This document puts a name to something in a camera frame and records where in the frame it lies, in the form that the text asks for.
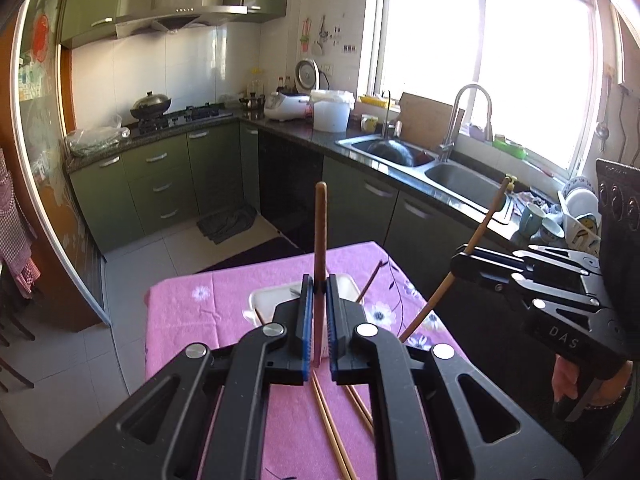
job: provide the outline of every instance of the human hand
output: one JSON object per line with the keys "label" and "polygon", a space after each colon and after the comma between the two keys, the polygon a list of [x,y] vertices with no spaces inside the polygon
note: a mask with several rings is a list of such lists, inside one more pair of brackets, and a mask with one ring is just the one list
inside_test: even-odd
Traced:
{"label": "human hand", "polygon": [[[625,386],[629,381],[629,377],[631,377],[632,369],[633,362],[627,361],[613,378],[602,383],[600,389],[593,395],[590,405],[607,406],[608,404],[616,402],[620,398],[622,391],[625,389]],[[578,387],[576,383],[578,381],[579,374],[580,368],[578,368],[578,365],[556,355],[554,374],[551,377],[551,387],[554,391],[555,402],[562,399],[562,396],[577,399]]]}

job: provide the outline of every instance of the floor mat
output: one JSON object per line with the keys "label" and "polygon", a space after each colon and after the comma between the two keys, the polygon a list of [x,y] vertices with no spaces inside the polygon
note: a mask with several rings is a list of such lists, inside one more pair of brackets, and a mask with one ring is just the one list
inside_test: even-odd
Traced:
{"label": "floor mat", "polygon": [[249,229],[255,221],[256,210],[248,205],[225,209],[205,216],[197,222],[200,232],[215,244]]}
{"label": "floor mat", "polygon": [[289,258],[290,256],[299,256],[304,254],[302,250],[281,236],[269,240],[263,244],[252,247],[251,249],[236,254],[226,260],[207,267],[200,272],[210,272],[212,270],[230,269],[231,267],[241,267],[251,264],[260,264],[262,262],[270,262],[271,260],[279,260],[280,258]]}

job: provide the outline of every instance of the tile floor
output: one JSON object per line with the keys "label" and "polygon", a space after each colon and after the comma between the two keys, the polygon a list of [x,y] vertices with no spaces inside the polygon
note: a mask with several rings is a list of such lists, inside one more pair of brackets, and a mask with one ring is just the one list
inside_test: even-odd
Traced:
{"label": "tile floor", "polygon": [[36,384],[23,387],[6,372],[0,378],[0,410],[31,452],[55,466],[60,456],[111,413],[144,381],[145,293],[167,278],[193,274],[278,236],[258,216],[254,225],[216,245],[196,219],[138,240],[106,255],[106,299],[113,327],[81,333],[56,329],[47,311],[31,304],[20,318],[36,335],[27,341],[15,328],[0,354]]}

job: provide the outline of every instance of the light blue cup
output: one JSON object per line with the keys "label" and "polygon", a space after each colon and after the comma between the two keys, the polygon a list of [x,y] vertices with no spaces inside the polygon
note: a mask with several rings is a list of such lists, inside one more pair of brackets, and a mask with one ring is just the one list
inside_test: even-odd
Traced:
{"label": "light blue cup", "polygon": [[542,221],[545,217],[545,212],[539,208],[539,206],[535,205],[533,202],[527,202],[527,205],[520,216],[520,227],[518,227],[518,231],[521,235],[531,238],[540,226],[542,225]]}

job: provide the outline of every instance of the cutting board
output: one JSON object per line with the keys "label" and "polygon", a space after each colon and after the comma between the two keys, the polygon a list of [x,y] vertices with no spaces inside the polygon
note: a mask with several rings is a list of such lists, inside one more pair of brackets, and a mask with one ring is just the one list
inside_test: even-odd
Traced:
{"label": "cutting board", "polygon": [[[451,115],[451,105],[404,92],[400,98],[402,140],[428,150],[437,150],[442,143]],[[460,129],[465,111],[460,108],[456,118],[456,130]]]}

